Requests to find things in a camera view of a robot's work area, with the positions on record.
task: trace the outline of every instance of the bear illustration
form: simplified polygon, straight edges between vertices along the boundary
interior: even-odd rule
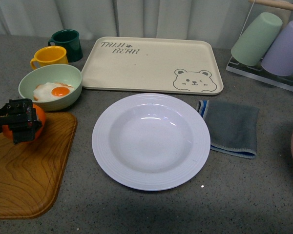
[[[200,72],[187,72],[184,69],[177,69],[177,75],[173,86],[178,90],[188,90],[196,92],[213,92],[217,85],[211,79],[211,72],[202,70]]]

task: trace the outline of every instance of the table surface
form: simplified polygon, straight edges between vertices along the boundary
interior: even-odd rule
[[[0,108],[20,99],[18,84],[48,38],[0,35]],[[81,40],[82,70],[95,40]],[[91,135],[111,104],[137,92],[83,89],[63,110],[78,120],[53,207],[35,219],[0,220],[0,233],[292,233],[293,92],[226,71],[230,50],[214,49],[224,90],[216,96],[169,94],[195,107],[224,100],[259,108],[257,157],[211,151],[202,170],[174,189],[144,192],[111,179],[98,165]]]

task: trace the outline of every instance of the cloth towel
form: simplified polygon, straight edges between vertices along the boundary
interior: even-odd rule
[[[202,100],[196,110],[209,129],[211,150],[249,159],[256,157],[257,107]]]

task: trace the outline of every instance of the light green bowl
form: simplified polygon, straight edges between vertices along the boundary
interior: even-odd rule
[[[37,85],[47,82],[59,82],[75,88],[70,94],[54,101],[35,101],[34,90]],[[74,66],[67,64],[53,64],[40,67],[28,73],[19,84],[19,94],[23,98],[33,100],[45,111],[58,111],[73,104],[82,92],[82,73]]]

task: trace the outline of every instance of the orange fruit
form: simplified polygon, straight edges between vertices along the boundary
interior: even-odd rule
[[[36,140],[40,136],[40,134],[41,134],[41,132],[43,130],[43,127],[44,127],[44,124],[45,124],[45,121],[46,121],[46,116],[45,116],[44,110],[41,107],[37,106],[36,104],[33,104],[33,108],[36,109],[36,114],[37,114],[39,120],[42,122],[42,127],[35,134],[35,139],[34,140]],[[9,129],[9,125],[3,125],[2,126],[2,133],[6,138],[8,138],[10,140],[13,140],[13,133]]]

